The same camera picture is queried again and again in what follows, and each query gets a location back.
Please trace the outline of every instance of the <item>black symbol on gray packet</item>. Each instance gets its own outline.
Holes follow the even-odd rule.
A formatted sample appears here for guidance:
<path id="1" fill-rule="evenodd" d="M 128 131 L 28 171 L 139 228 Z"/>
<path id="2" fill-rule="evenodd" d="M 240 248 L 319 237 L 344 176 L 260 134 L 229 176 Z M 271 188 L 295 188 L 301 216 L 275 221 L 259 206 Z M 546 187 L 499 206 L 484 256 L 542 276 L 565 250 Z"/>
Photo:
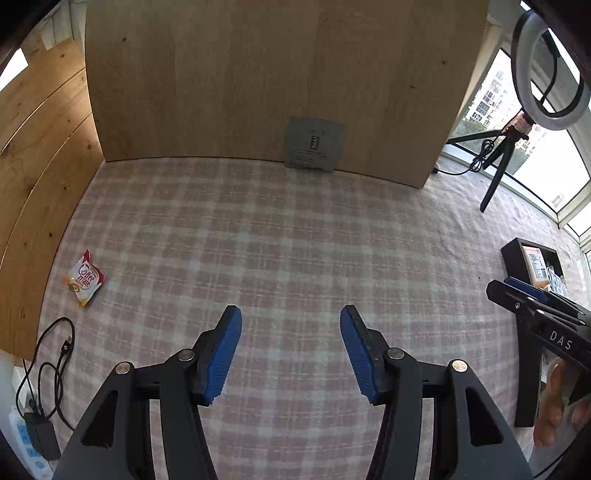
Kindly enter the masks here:
<path id="1" fill-rule="evenodd" d="M 310 150 L 318 150 L 318 142 L 319 141 L 320 141 L 319 137 L 310 138 Z"/>

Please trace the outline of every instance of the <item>snack packet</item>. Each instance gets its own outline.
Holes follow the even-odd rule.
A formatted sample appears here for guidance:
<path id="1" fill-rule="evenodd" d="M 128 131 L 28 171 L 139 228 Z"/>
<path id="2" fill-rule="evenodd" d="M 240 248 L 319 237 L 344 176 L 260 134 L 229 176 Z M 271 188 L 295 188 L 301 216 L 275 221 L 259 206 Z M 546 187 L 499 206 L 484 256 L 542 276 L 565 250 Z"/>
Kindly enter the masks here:
<path id="1" fill-rule="evenodd" d="M 78 306 L 83 307 L 105 281 L 105 276 L 90 261 L 90 252 L 86 250 L 82 258 L 72 267 L 64 282 L 72 287 L 78 297 Z"/>

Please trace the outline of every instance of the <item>white and blue power strip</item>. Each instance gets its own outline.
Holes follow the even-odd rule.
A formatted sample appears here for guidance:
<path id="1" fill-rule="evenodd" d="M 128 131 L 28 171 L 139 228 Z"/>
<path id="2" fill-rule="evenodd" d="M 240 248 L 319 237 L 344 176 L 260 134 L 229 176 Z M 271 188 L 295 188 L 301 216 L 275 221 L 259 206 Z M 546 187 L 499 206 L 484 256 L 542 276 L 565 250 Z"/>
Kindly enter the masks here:
<path id="1" fill-rule="evenodd" d="M 24 459 L 25 468 L 36 480 L 50 480 L 53 477 L 53 469 L 31 445 L 27 425 L 15 407 L 12 408 L 8 419 L 21 452 L 20 458 Z"/>

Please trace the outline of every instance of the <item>power adapter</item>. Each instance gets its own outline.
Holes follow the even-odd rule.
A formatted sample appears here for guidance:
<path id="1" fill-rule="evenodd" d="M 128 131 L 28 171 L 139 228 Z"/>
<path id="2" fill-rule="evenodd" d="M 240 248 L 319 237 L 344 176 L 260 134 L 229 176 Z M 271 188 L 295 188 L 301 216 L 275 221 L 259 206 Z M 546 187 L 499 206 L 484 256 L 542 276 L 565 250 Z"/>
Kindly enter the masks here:
<path id="1" fill-rule="evenodd" d="M 26 412 L 23 416 L 27 424 L 31 446 L 48 462 L 59 460 L 61 452 L 53 423 L 38 413 Z"/>

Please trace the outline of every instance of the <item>human hand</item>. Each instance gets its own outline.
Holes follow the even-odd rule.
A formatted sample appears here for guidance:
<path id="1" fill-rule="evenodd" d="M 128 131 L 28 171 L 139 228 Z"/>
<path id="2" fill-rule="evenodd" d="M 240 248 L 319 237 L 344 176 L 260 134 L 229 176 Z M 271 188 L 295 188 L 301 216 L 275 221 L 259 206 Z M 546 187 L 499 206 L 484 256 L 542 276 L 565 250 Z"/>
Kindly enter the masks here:
<path id="1" fill-rule="evenodd" d="M 540 400 L 540 411 L 534 426 L 534 444 L 536 446 L 552 445 L 556 439 L 556 427 L 562 422 L 563 402 L 560 390 L 563 385 L 566 363 L 559 361 L 548 376 L 548 384 Z M 570 421 L 584 424 L 591 417 L 589 402 L 579 404 L 572 412 Z"/>

